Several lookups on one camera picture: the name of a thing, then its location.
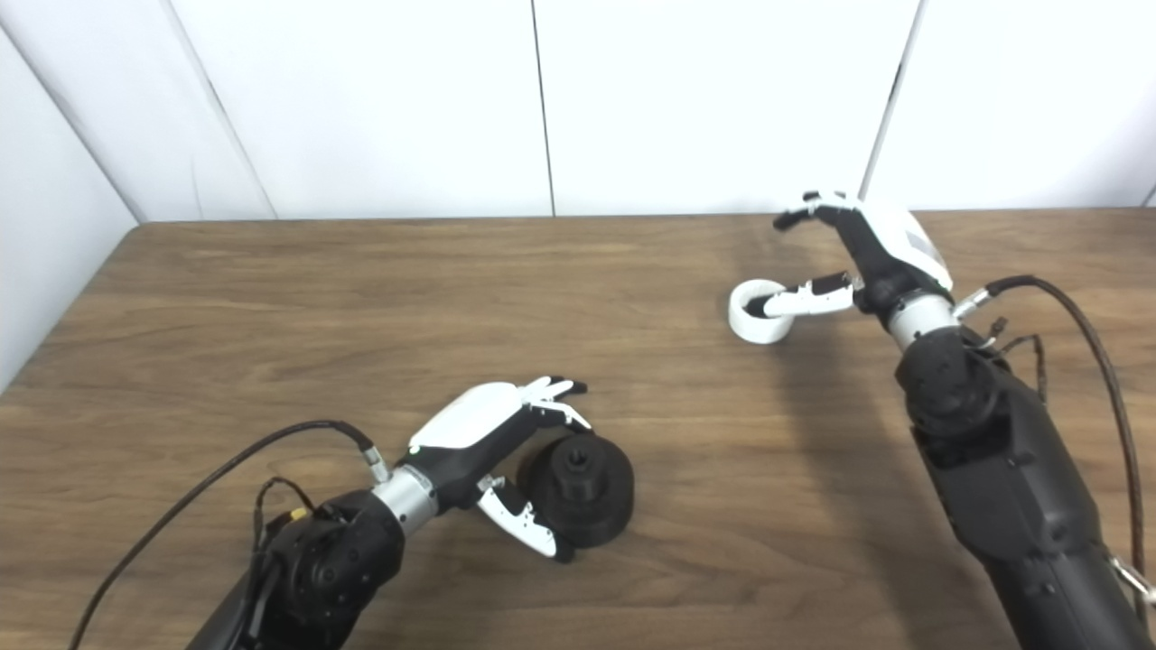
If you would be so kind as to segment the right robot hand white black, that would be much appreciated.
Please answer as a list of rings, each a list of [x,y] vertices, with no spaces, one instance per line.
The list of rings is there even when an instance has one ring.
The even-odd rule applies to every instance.
[[[870,206],[842,190],[810,190],[773,219],[785,232],[805,221],[833,228],[862,285],[853,303],[880,320],[910,293],[927,293],[954,304],[954,281],[938,248],[912,213]]]

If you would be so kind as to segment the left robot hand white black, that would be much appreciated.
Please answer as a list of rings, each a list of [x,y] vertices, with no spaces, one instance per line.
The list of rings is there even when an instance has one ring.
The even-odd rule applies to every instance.
[[[490,382],[468,387],[414,433],[388,481],[373,494],[394,515],[406,538],[452,509],[477,507],[505,534],[531,551],[569,563],[573,545],[538,517],[536,507],[494,470],[534,433],[564,427],[594,433],[566,396],[586,394],[587,385],[542,376],[527,385]]]

